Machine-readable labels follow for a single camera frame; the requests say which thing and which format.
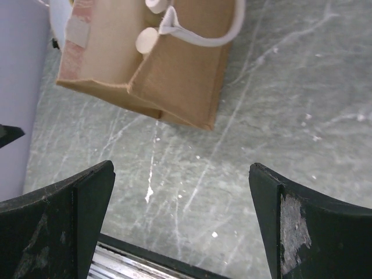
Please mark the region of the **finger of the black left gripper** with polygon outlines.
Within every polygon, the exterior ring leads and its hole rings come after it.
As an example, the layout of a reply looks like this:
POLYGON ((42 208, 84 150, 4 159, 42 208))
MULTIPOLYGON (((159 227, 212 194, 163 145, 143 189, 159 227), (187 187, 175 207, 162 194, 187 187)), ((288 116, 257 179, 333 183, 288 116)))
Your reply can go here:
POLYGON ((0 124, 0 127, 0 148, 5 147, 6 145, 25 135, 24 131, 20 127, 6 126, 2 124, 0 124))

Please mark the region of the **brown canvas bag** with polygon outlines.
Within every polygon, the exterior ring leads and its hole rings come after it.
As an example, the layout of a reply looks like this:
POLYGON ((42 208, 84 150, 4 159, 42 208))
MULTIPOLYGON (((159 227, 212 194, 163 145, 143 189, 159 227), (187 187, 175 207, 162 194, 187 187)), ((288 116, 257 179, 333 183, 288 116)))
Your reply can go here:
POLYGON ((170 1, 156 15, 145 1, 74 1, 56 83, 154 119, 212 130, 245 8, 245 1, 170 1), (147 27, 159 37, 142 55, 135 42, 147 27))

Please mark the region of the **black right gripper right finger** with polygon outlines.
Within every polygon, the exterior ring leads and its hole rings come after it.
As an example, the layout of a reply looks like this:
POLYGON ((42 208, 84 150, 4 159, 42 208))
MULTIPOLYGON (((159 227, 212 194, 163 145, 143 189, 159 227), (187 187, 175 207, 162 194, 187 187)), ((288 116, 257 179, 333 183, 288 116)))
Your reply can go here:
POLYGON ((371 209, 260 163, 249 186, 272 278, 371 278, 371 209))

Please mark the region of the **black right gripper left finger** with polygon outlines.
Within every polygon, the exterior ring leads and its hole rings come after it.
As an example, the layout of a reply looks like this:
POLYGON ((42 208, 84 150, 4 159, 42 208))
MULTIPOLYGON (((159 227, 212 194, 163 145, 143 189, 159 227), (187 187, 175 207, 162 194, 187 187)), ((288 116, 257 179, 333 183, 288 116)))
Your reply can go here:
POLYGON ((115 183, 103 161, 1 202, 1 278, 87 278, 115 183))

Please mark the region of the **beige cylinder bottle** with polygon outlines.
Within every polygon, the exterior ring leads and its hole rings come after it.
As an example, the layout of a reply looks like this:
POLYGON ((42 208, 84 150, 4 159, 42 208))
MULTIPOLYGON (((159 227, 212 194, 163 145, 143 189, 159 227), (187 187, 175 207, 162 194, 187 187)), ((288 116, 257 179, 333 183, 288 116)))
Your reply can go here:
POLYGON ((159 37, 158 30, 153 27, 147 27, 140 32, 138 35, 135 47, 136 50, 142 54, 147 55, 151 52, 152 48, 155 46, 159 37))

